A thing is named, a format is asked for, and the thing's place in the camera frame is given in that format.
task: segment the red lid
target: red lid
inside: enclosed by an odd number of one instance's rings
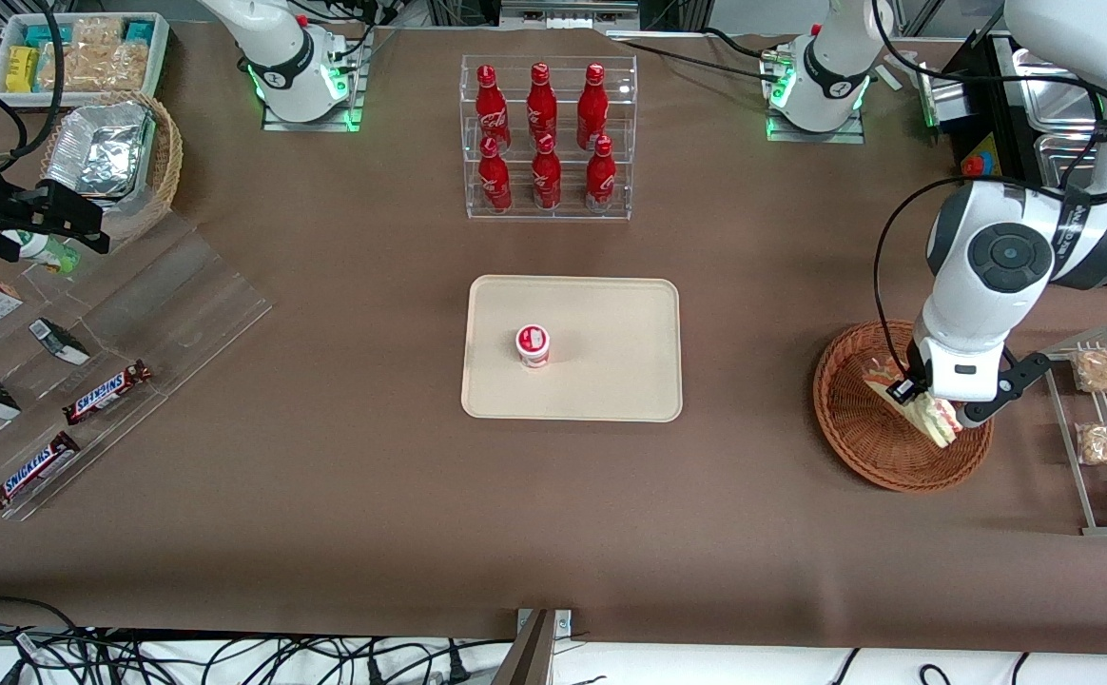
[[[482,64],[478,66],[478,85],[490,87],[495,83],[496,77],[494,77],[494,66],[489,64]]]
[[[600,85],[604,82],[604,66],[600,62],[588,64],[588,85]]]
[[[519,330],[519,335],[516,336],[516,342],[519,343],[519,347],[526,352],[540,352],[545,347],[549,346],[550,339],[549,334],[545,333],[545,329],[539,325],[526,325],[524,329]]]
[[[532,83],[545,85],[550,82],[550,66],[545,62],[537,62],[532,65]]]

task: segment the white robotic arm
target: white robotic arm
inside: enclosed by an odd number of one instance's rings
[[[1005,18],[1028,51],[1107,90],[1107,1],[1006,0]],[[1107,143],[1088,191],[1107,193]],[[1002,344],[1049,282],[1106,284],[1107,203],[976,181],[945,200],[928,263],[935,287],[914,325],[910,375],[937,397],[985,403],[999,391]]]
[[[267,107],[289,122],[323,116],[350,93],[346,40],[301,24],[286,0],[198,0],[245,52]]]

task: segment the beige tray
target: beige tray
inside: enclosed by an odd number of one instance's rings
[[[550,333],[524,367],[516,331]],[[680,415],[680,298],[662,279],[484,276],[469,288],[462,407],[473,417],[632,421]]]

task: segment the wicker basket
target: wicker basket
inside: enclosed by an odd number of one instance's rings
[[[177,131],[169,112],[157,100],[142,92],[106,92],[101,96],[102,105],[115,105],[127,101],[152,110],[157,123],[157,133],[152,141],[152,167],[146,179],[152,190],[151,199],[135,214],[106,212],[102,221],[102,230],[105,230],[112,239],[122,241],[137,238],[169,214],[172,199],[177,193],[177,181],[180,178],[180,132]],[[61,125],[54,126],[54,132],[45,142],[45,156],[42,157],[43,176],[61,129],[62,122]]]
[[[891,330],[902,354],[913,340],[913,324],[892,321]],[[959,485],[984,460],[992,422],[938,447],[862,382],[862,364],[886,351],[879,322],[846,330],[824,351],[811,393],[825,437],[849,468],[889,490],[932,492]]]

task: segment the red bottle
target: red bottle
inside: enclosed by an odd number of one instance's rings
[[[532,65],[532,87],[528,91],[528,131],[532,142],[542,135],[554,136],[557,146],[557,97],[550,87],[550,68],[545,62]]]
[[[613,160],[613,139],[607,135],[597,138],[597,153],[588,162],[587,205],[593,214],[604,214],[613,199],[613,179],[618,163]]]
[[[510,146],[510,129],[507,128],[507,98],[498,91],[494,66],[478,66],[478,98],[476,100],[478,121],[482,122],[482,136],[494,138],[498,143],[498,152],[506,153]]]
[[[604,92],[604,66],[592,62],[588,64],[588,84],[583,86],[583,95],[579,95],[579,131],[576,135],[579,147],[591,151],[597,144],[597,136],[604,132],[607,120],[609,95]]]
[[[532,203],[552,209],[561,200],[562,160],[554,153],[554,136],[545,134],[537,141],[537,156],[532,159]]]
[[[478,165],[482,191],[494,214],[505,212],[510,207],[510,176],[507,162],[498,157],[498,143],[494,138],[482,139],[482,162]]]

